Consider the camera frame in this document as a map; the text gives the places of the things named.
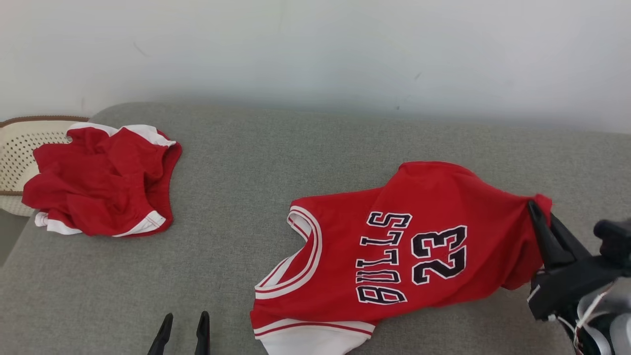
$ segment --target woven basket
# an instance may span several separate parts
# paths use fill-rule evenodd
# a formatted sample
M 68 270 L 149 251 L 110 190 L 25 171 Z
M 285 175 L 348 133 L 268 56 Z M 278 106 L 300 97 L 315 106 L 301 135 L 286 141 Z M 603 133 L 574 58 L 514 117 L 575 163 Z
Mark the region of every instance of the woven basket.
M 30 216 L 22 204 L 24 184 L 39 173 L 33 150 L 46 143 L 69 143 L 66 131 L 85 117 L 30 116 L 0 122 L 0 209 Z

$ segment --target cable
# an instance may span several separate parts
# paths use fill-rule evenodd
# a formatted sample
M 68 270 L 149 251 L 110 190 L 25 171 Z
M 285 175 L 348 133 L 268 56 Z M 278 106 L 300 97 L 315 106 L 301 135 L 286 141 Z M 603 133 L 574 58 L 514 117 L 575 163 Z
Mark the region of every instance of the cable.
M 570 331 L 572 331 L 572 334 L 574 334 L 574 327 L 570 324 L 570 322 L 565 320 L 563 317 L 559 317 L 559 316 L 557 316 L 557 320 L 560 321 L 561 323 L 565 324 L 567 326 L 567 328 Z
M 611 284 L 609 284 L 609 286 L 607 286 L 607 288 L 604 289 L 603 292 L 599 293 L 598 296 L 596 296 L 596 298 L 594 298 L 594 301 L 592 301 L 592 303 L 589 305 L 589 307 L 587 307 L 587 310 L 585 311 L 585 314 L 583 314 L 581 319 L 579 319 L 579 321 L 576 323 L 576 328 L 574 329 L 574 341 L 573 341 L 573 344 L 574 344 L 574 349 L 576 349 L 577 351 L 580 352 L 580 350 L 579 350 L 579 331 L 581 330 L 583 325 L 585 325 L 585 323 L 587 323 L 590 320 L 591 314 L 594 313 L 594 310 L 596 309 L 596 307 L 598 306 L 600 301 L 602 301 L 603 298 L 609 293 L 609 291 L 611 290 L 611 288 L 613 287 L 613 285 L 615 283 L 616 283 L 616 281 L 614 281 Z

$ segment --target gray cushion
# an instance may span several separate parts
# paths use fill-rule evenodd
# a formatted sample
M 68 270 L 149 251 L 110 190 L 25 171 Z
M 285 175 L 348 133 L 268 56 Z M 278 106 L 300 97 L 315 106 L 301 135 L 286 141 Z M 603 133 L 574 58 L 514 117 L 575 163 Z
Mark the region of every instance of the gray cushion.
M 147 238 L 62 236 L 31 220 L 0 271 L 0 353 L 142 354 L 174 314 L 167 354 L 192 354 L 202 310 L 213 354 L 264 354 L 253 287 L 302 246 L 290 202 L 382 186 L 407 160 L 461 164 L 515 194 L 540 192 L 592 252 L 596 221 L 631 211 L 631 137 L 230 107 L 124 104 L 96 115 L 150 124 L 184 149 L 171 228 Z M 528 288 L 382 322 L 352 354 L 572 354 L 536 323 Z

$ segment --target white wall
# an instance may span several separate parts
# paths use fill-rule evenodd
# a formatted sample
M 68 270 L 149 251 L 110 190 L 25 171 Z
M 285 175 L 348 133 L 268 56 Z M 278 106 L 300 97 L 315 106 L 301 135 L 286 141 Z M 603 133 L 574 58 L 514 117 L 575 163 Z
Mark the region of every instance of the white wall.
M 0 119 L 179 99 L 631 133 L 631 1 L 0 0 Z

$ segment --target chicago bulls jersey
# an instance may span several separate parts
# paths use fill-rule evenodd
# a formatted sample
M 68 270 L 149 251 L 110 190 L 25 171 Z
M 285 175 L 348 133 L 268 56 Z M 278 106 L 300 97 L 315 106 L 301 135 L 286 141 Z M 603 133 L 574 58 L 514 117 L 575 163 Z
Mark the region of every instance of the chicago bulls jersey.
M 270 354 L 344 354 L 379 320 L 515 289 L 541 266 L 526 209 L 442 162 L 403 164 L 382 188 L 301 198 L 305 246 L 255 286 L 252 326 Z

